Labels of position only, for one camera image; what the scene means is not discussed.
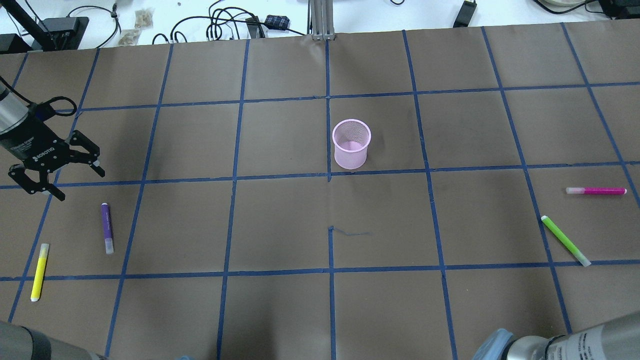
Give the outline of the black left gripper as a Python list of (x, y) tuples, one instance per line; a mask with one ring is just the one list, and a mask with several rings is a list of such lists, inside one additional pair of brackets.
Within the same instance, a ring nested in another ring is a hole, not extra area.
[[(101, 149), (91, 139), (73, 130), (66, 143), (35, 117), (3, 132), (2, 146), (23, 163), (10, 166), (7, 175), (30, 195), (48, 193), (61, 202), (66, 200), (66, 194), (50, 183), (49, 177), (69, 163), (84, 164), (101, 178), (106, 176), (99, 160)], [(32, 180), (27, 169), (37, 171), (39, 180)]]

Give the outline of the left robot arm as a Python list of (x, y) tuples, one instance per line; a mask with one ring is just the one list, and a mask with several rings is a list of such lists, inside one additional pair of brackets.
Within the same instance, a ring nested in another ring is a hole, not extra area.
[(68, 164), (84, 164), (105, 177), (98, 145), (79, 130), (62, 139), (46, 125), (55, 116), (71, 117), (77, 111), (78, 105), (67, 96), (36, 103), (1, 80), (0, 143), (19, 160), (7, 175), (26, 193), (49, 193), (64, 201), (66, 194), (50, 182), (50, 174)]

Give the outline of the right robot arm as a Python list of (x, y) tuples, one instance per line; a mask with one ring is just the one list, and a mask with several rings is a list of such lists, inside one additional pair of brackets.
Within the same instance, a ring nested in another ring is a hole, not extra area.
[(474, 360), (638, 360), (640, 313), (617, 317), (580, 332), (545, 338), (517, 338), (499, 328), (473, 356)]

